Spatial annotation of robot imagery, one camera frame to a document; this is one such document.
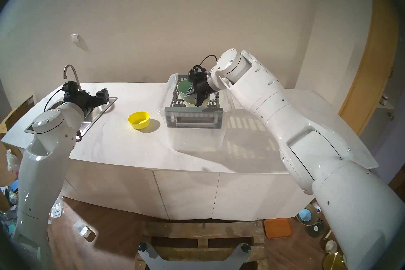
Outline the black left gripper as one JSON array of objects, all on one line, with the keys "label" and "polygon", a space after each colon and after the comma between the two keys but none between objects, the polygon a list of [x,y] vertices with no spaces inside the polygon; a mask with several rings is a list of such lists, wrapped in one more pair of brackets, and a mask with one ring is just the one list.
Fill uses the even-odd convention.
[{"label": "black left gripper", "polygon": [[76,104],[88,116],[92,110],[99,106],[99,103],[108,103],[109,93],[107,88],[103,88],[96,92],[96,96],[91,96],[84,90],[79,89],[79,84],[75,81],[65,82],[62,86],[64,92],[64,103],[70,102]]}]

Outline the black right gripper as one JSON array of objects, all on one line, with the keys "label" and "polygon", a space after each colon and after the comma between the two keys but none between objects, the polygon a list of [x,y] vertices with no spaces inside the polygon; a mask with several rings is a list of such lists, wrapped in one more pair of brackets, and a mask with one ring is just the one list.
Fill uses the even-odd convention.
[{"label": "black right gripper", "polygon": [[209,95],[219,91],[211,78],[210,72],[200,65],[193,66],[187,73],[191,86],[185,96],[194,96],[196,107],[202,106]]}]

